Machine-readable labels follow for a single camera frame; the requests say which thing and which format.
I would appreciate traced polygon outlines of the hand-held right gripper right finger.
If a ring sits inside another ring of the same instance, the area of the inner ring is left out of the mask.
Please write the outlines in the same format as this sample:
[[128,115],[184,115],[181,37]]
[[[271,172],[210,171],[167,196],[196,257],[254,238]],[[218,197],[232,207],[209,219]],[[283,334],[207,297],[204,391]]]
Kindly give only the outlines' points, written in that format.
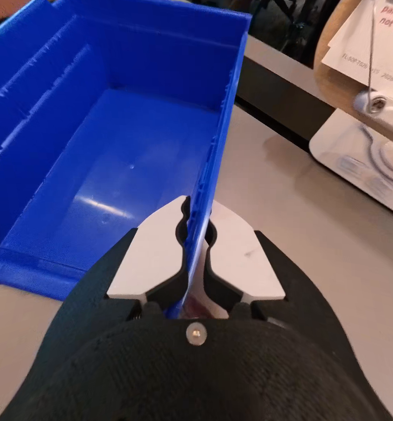
[[278,301],[285,291],[253,227],[213,201],[205,234],[204,292],[219,307]]

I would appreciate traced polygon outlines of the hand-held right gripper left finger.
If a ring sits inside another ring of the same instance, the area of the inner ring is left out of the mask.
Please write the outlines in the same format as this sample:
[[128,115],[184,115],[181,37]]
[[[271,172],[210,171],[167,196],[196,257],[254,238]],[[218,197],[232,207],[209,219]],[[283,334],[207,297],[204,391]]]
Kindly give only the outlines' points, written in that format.
[[109,298],[155,302],[161,309],[183,298],[189,282],[185,242],[190,202],[190,196],[179,196],[138,226],[107,290]]

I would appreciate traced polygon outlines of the blue plastic bin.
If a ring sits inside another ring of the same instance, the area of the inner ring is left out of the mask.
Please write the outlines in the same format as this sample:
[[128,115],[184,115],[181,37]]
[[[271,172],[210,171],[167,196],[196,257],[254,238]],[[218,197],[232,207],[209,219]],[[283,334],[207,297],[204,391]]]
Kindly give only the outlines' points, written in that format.
[[250,24],[181,1],[31,1],[0,24],[0,285],[63,301],[181,196],[191,284]]

